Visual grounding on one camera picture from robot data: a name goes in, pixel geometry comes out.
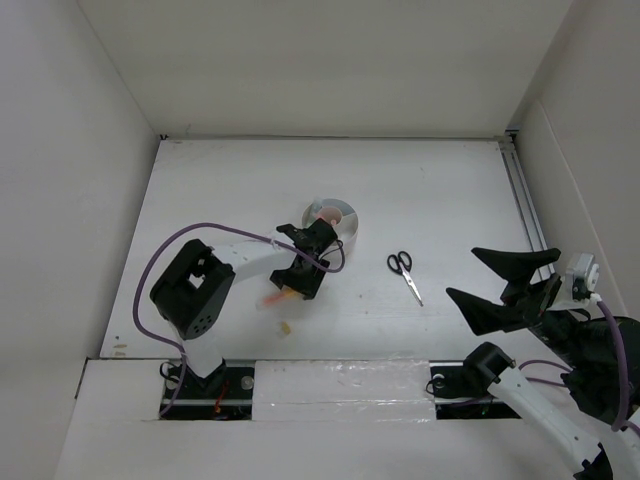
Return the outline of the orange yellow highlighter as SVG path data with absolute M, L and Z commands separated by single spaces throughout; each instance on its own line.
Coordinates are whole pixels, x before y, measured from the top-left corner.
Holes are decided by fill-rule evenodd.
M 278 293 L 267 295 L 261 299 L 259 299 L 255 303 L 255 307 L 257 310 L 264 310 L 267 308 L 271 308 L 279 303 L 284 301 L 293 299 L 297 296 L 294 291 L 281 291 Z

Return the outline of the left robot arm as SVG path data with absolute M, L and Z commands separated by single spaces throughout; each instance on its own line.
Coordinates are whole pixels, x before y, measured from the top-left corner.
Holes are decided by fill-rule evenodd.
M 212 350 L 208 332 L 218 320 L 231 288 L 253 277 L 269 277 L 276 288 L 312 300 L 332 269 L 325 252 L 338 242 L 334 228 L 316 220 L 306 228 L 278 226 L 271 236 L 250 232 L 245 240 L 208 246 L 199 239 L 184 244 L 150 290 L 150 300 L 173 327 L 186 354 L 185 376 L 201 396 L 224 384 L 226 363 Z

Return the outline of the red pink pen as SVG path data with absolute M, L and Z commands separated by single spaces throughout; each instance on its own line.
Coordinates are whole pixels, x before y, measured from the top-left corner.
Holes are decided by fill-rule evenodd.
M 317 217 L 330 225 L 337 225 L 342 220 L 342 212 L 336 207 L 325 206 L 318 211 Z

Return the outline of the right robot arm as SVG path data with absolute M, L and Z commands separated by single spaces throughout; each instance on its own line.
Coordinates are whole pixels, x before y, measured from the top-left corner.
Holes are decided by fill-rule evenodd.
M 433 369 L 426 391 L 446 407 L 469 410 L 506 405 L 560 454 L 575 479 L 639 476 L 639 323 L 615 316 L 596 291 L 599 266 L 578 253 L 564 274 L 534 281 L 561 256 L 557 248 L 519 253 L 476 247 L 473 254 L 505 283 L 494 304 L 447 289 L 477 335 L 531 332 L 557 356 L 561 373 L 550 384 L 564 389 L 593 430 L 572 422 L 540 391 L 542 380 L 500 347 L 484 342 L 460 364 Z

